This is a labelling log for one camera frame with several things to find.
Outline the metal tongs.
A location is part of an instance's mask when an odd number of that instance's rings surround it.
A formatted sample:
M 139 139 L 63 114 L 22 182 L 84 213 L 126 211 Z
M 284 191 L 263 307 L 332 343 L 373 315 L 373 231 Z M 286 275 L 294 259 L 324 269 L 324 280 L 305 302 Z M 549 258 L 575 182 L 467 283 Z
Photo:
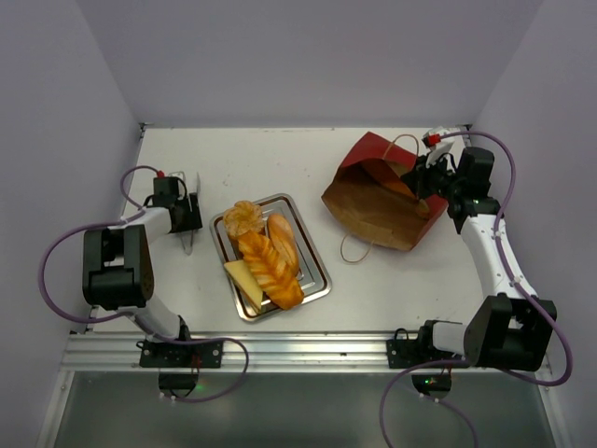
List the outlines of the metal tongs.
M 195 190 L 187 193 L 188 211 L 186 212 L 186 228 L 188 232 L 188 242 L 186 243 L 183 236 L 180 236 L 180 241 L 183 250 L 187 256 L 193 252 L 195 232 L 202 228 L 201 211 L 199 207 L 199 195 L 201 191 L 201 179 L 199 173 L 195 175 Z

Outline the red paper bag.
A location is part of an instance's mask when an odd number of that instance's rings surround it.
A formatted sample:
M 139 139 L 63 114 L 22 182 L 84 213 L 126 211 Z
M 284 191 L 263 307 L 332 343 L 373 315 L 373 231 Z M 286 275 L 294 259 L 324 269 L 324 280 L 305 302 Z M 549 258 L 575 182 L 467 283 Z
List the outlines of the red paper bag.
M 415 213 L 414 203 L 383 185 L 401 180 L 414 166 L 419 149 L 419 139 L 409 133 L 387 140 L 367 132 L 352 146 L 322 194 L 346 236 L 403 252 L 421 242 L 448 203 L 437 195 L 425 199 L 430 217 L 424 219 Z

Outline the round flower bread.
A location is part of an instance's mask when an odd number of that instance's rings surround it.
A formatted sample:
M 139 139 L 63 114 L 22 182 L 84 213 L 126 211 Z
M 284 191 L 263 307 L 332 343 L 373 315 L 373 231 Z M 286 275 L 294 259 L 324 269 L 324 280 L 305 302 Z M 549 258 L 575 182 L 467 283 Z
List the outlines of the round flower bread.
M 265 233 L 262 209 L 250 201 L 238 201 L 223 215 L 226 233 L 231 240 L 237 240 L 248 231 Z

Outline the yellow triangular sandwich bread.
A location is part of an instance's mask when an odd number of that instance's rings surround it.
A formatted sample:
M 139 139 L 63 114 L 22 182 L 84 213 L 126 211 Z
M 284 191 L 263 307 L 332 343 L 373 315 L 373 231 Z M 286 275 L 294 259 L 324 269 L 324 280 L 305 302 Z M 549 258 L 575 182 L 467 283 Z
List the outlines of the yellow triangular sandwich bread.
M 251 307 L 260 313 L 264 292 L 246 263 L 241 259 L 229 261 L 224 264 L 224 269 L 236 287 L 248 298 Z

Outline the long bread loaf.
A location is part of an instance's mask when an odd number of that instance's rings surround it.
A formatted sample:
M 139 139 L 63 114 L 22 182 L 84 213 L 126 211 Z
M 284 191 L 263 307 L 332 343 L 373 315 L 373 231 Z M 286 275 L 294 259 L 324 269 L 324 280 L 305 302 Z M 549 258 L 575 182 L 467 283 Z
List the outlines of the long bread loaf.
M 281 214 L 271 214 L 267 219 L 267 229 L 274 248 L 296 276 L 299 273 L 299 254 L 289 221 Z

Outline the braided leaf-shaped bread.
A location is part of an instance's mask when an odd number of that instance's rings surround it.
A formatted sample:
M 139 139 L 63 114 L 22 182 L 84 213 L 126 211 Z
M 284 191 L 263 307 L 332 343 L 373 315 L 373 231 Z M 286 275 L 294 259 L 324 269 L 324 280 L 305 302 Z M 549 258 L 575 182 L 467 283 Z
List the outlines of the braided leaf-shaped bread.
M 270 300 L 283 310 L 303 302 L 304 293 L 269 237 L 248 231 L 238 239 L 243 260 Z

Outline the orange bread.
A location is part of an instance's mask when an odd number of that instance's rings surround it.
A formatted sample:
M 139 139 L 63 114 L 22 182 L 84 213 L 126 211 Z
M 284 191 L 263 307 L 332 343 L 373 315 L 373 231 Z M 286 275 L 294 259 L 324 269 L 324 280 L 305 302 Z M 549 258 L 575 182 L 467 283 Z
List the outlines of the orange bread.
M 425 200 L 419 199 L 400 179 L 390 179 L 384 181 L 383 185 L 392 192 L 404 196 L 406 199 L 415 204 L 415 213 L 424 219 L 430 217 L 430 209 Z

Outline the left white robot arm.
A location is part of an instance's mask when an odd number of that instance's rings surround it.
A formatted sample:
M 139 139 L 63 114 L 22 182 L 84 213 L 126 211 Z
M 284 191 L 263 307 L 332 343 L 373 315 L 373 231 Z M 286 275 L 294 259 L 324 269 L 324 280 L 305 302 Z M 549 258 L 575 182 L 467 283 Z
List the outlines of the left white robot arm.
M 199 192 L 187 187 L 182 172 L 158 175 L 138 217 L 122 224 L 89 230 L 83 238 L 82 290 L 92 306 L 127 317 L 170 364 L 184 366 L 194 344 L 186 323 L 158 297 L 150 246 L 176 235 L 183 251 L 192 253 L 194 233 L 202 228 Z

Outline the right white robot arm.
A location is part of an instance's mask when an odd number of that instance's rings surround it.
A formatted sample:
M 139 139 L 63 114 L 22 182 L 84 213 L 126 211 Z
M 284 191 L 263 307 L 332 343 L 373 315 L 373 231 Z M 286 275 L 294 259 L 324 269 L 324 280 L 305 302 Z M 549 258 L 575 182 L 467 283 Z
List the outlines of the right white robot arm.
M 508 246 L 500 203 L 489 194 L 494 155 L 466 147 L 455 161 L 447 144 L 417 158 L 403 182 L 420 199 L 437 195 L 448 203 L 448 215 L 465 242 L 481 284 L 481 302 L 467 323 L 428 320 L 420 328 L 415 354 L 436 366 L 449 353 L 475 367 L 537 371 L 546 354 L 557 311 L 540 301 L 531 287 L 523 292 L 518 262 Z

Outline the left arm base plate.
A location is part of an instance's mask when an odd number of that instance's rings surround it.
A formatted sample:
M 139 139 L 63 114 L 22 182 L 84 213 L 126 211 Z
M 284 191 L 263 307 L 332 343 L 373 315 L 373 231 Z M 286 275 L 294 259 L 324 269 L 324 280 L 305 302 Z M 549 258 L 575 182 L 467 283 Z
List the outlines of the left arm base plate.
M 220 341 L 180 345 L 138 341 L 141 350 L 139 365 L 142 368 L 175 369 L 218 369 L 224 353 Z

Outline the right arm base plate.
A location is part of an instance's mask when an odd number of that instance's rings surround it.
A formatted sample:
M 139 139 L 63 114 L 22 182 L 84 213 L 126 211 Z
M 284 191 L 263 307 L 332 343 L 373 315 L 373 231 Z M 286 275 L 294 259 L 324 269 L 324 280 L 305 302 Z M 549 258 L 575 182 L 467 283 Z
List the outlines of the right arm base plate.
M 386 341 L 386 355 L 390 369 L 406 369 L 429 361 L 463 359 L 461 355 L 436 349 L 432 345 L 431 329 L 427 326 L 418 331 L 396 329 Z

